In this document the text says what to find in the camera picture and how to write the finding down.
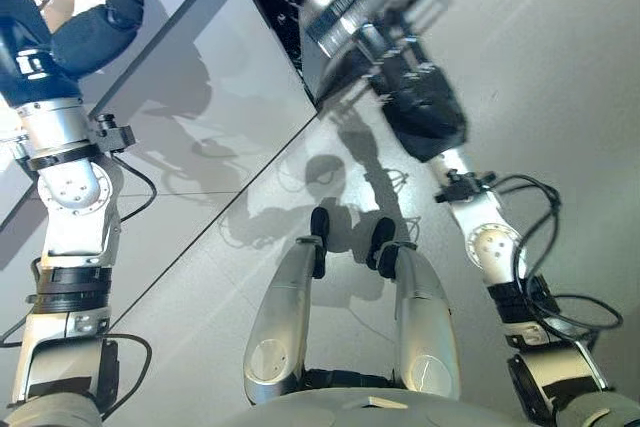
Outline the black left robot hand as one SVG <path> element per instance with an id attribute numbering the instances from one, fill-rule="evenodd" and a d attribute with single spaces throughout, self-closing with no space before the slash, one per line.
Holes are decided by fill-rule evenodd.
<path id="1" fill-rule="evenodd" d="M 49 30 L 33 0 L 1 0 L 1 95 L 12 108 L 81 95 L 78 80 L 135 39 L 144 0 L 105 0 Z"/>

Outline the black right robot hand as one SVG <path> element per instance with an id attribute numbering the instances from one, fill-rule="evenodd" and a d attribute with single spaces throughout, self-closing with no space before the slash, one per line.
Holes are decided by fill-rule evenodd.
<path id="1" fill-rule="evenodd" d="M 467 119 L 445 72 L 419 46 L 413 49 L 415 64 L 397 50 L 380 56 L 370 84 L 401 146 L 426 163 L 465 143 Z"/>

